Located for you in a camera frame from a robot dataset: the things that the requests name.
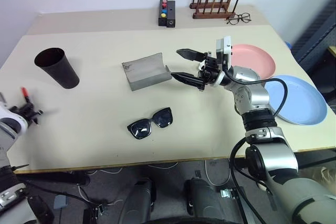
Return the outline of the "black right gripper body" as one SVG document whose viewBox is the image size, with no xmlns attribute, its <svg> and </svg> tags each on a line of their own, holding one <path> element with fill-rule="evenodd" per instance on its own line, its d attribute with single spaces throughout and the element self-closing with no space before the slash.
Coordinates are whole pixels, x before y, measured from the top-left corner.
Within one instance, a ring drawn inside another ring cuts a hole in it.
<svg viewBox="0 0 336 224">
<path fill-rule="evenodd" d="M 221 70 L 217 64 L 217 59 L 212 57 L 211 52 L 197 52 L 196 61 L 199 62 L 197 77 L 203 82 L 199 89 L 204 90 L 206 85 L 215 83 Z"/>
</svg>

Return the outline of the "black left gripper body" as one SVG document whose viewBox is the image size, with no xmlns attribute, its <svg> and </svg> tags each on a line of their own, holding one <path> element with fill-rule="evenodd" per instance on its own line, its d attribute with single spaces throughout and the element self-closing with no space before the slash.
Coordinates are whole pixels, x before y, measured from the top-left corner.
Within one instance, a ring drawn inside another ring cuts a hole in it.
<svg viewBox="0 0 336 224">
<path fill-rule="evenodd" d="M 12 112 L 23 117 L 28 125 L 35 123 L 38 125 L 38 116 L 42 115 L 42 110 L 35 110 L 34 105 L 31 102 L 27 102 L 21 107 L 13 106 Z"/>
</svg>

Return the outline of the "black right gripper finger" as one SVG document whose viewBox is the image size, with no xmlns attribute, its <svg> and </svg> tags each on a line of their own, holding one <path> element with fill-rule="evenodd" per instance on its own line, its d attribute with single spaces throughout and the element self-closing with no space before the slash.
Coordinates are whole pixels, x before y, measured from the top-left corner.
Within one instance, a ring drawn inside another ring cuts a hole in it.
<svg viewBox="0 0 336 224">
<path fill-rule="evenodd" d="M 205 60 L 205 53 L 201 53 L 192 49 L 178 49 L 176 51 L 182 58 L 190 61 L 203 61 Z"/>
<path fill-rule="evenodd" d="M 171 72 L 171 76 L 183 83 L 186 84 L 188 86 L 193 86 L 196 87 L 198 89 L 204 89 L 205 88 L 205 83 L 203 81 L 203 79 L 198 78 L 193 76 L 192 74 L 189 73 L 185 73 L 185 72 Z"/>
</svg>

